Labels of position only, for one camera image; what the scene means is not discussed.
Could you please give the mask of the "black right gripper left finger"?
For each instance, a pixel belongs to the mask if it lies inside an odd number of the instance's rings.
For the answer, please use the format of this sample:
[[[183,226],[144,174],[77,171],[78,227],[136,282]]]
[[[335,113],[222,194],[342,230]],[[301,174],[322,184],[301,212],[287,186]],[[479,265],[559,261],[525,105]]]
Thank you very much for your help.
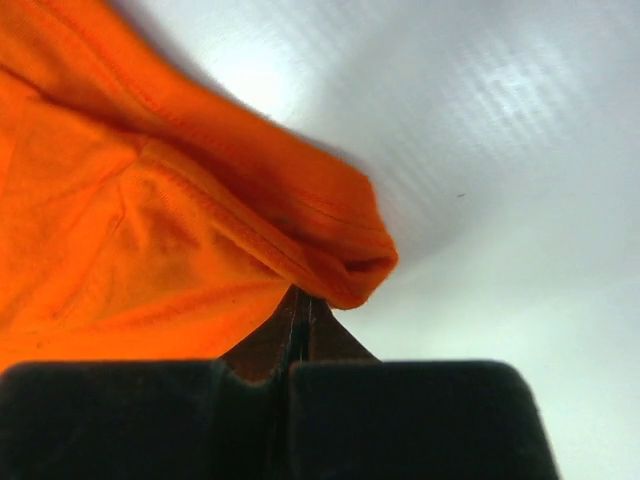
[[[5,479],[282,479],[300,292],[217,359],[25,362],[1,376]]]

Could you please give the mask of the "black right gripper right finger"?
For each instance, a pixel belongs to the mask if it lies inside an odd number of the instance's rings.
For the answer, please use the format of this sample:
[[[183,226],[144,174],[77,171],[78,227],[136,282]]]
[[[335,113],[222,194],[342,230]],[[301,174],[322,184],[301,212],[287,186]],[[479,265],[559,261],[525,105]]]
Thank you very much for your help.
[[[288,378],[291,479],[555,479],[534,396],[511,365],[378,362],[338,352],[327,304],[301,303]]]

